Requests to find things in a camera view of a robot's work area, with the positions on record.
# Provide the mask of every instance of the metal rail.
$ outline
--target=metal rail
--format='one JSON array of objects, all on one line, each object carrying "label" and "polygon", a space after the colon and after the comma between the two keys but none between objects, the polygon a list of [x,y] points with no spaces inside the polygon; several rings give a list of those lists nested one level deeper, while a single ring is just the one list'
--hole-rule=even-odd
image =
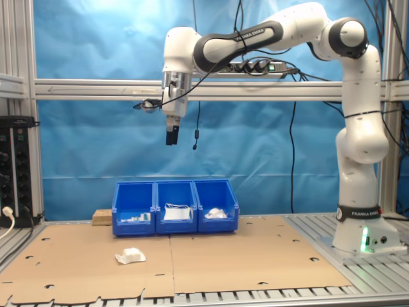
[{"label": "metal rail", "polygon": [[[189,94],[189,100],[340,101],[341,88],[341,81],[205,81]],[[38,100],[143,100],[162,98],[162,81],[35,79],[35,92]],[[385,92],[382,83],[381,99]]]}]

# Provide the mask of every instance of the white object in bin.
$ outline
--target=white object in bin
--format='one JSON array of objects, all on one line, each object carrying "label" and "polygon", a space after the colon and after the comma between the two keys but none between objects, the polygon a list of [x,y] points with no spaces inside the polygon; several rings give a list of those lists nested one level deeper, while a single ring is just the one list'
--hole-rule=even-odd
[{"label": "white object in bin", "polygon": [[141,213],[140,217],[132,216],[130,219],[122,219],[121,222],[142,222],[142,221],[150,221],[151,214],[150,213]]},{"label": "white object in bin", "polygon": [[204,215],[207,219],[227,219],[228,216],[224,213],[223,209],[213,208],[209,213]]},{"label": "white object in bin", "polygon": [[115,258],[121,264],[146,261],[146,257],[143,252],[137,248],[125,248],[122,255],[115,255]]},{"label": "white object in bin", "polygon": [[171,221],[173,219],[190,219],[189,206],[166,203],[164,221]]}]

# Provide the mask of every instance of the white crumpled paper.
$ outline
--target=white crumpled paper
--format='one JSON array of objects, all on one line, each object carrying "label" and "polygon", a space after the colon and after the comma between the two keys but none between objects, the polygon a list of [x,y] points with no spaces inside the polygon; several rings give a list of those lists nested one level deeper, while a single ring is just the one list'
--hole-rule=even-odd
[{"label": "white crumpled paper", "polygon": [[125,248],[122,255],[115,255],[115,258],[121,264],[146,261],[145,255],[137,248]]},{"label": "white crumpled paper", "polygon": [[227,214],[224,213],[223,209],[213,208],[209,213],[204,215],[207,219],[227,219]]}]

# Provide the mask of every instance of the blue curtain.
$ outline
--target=blue curtain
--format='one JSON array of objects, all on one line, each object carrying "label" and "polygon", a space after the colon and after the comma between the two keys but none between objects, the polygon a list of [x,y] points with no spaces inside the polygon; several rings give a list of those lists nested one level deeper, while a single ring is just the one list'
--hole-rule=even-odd
[{"label": "blue curtain", "polygon": [[[303,2],[243,0],[244,28]],[[378,45],[363,1],[318,2],[332,20],[360,19],[371,43]],[[231,33],[237,3],[196,0],[198,32]],[[167,31],[194,27],[192,0],[34,4],[39,78],[159,80]],[[309,74],[342,78],[338,62],[318,61],[306,45],[277,58]],[[197,102],[189,103],[177,146],[165,146],[166,120],[160,111],[135,111],[134,104],[39,101],[48,220],[90,219],[96,209],[111,206],[118,181],[176,178],[230,179],[241,214],[290,212],[292,102],[202,102],[196,151],[192,145]],[[335,137],[343,127],[340,114],[322,102],[297,104],[295,212],[335,211],[339,194]]]}]

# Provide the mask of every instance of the wooden block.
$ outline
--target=wooden block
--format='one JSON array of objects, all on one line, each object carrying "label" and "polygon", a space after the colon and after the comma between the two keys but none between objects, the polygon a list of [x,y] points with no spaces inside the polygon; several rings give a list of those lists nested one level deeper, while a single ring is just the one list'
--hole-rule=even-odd
[{"label": "wooden block", "polygon": [[100,209],[95,211],[92,216],[92,226],[109,226],[112,225],[112,210]]}]

